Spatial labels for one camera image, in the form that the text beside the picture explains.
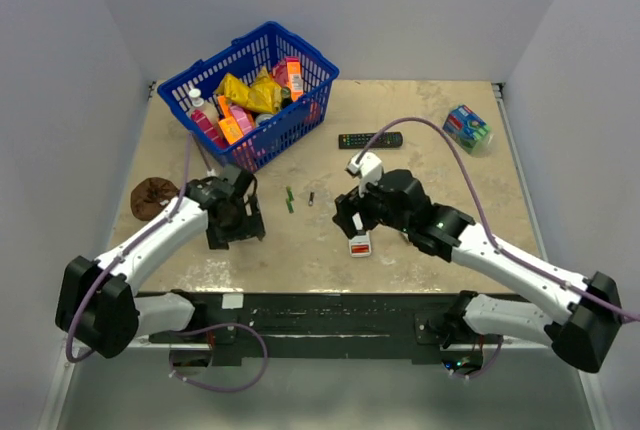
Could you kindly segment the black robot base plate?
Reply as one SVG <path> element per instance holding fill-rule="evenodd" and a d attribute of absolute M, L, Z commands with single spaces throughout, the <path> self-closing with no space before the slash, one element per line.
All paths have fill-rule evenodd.
<path fill-rule="evenodd" d="M 498 342 L 450 324 L 469 293 L 327 294 L 249 293 L 244 307 L 221 308 L 222 295 L 201 293 L 207 310 L 204 334 L 154 334 L 154 344 L 209 350 L 215 366 L 249 358 L 409 360 L 438 365 Z"/>

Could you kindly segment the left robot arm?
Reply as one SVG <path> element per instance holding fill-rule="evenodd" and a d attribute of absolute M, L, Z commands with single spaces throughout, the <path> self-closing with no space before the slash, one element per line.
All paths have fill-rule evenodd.
<path fill-rule="evenodd" d="M 202 301 L 181 290 L 139 294 L 157 269 L 199 235 L 211 250 L 265 237 L 251 172 L 229 164 L 217 175 L 191 180 L 128 240 L 93 260 L 74 258 L 64 270 L 56 326 L 104 358 L 141 336 L 171 332 L 185 342 L 200 340 L 208 320 Z"/>

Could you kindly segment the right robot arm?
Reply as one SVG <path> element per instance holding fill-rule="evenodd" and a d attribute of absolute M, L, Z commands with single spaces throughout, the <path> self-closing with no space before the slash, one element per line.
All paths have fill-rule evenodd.
<path fill-rule="evenodd" d="M 430 200 L 406 169 L 351 163 L 357 185 L 335 200 L 334 223 L 348 238 L 383 225 L 420 252 L 475 270 L 509 288 L 517 300 L 474 291 L 427 327 L 442 347 L 476 335 L 515 337 L 547 346 L 570 366 L 600 371 L 622 326 L 617 285 L 597 272 L 587 278 L 555 267 L 495 237 L 471 216 Z"/>

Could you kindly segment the white battery cover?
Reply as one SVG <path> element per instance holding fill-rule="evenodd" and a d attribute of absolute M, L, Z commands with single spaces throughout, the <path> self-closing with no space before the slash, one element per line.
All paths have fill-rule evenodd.
<path fill-rule="evenodd" d="M 225 293 L 222 295 L 221 308 L 223 310 L 236 310 L 244 307 L 243 293 Z"/>

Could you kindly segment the white red remote control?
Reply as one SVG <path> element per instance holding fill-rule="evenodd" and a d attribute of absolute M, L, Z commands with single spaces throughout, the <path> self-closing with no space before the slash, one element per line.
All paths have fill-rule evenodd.
<path fill-rule="evenodd" d="M 364 229 L 360 215 L 356 213 L 352 217 L 356 229 L 356 235 L 349 240 L 349 253 L 353 258 L 365 258 L 372 254 L 372 245 L 369 232 Z"/>

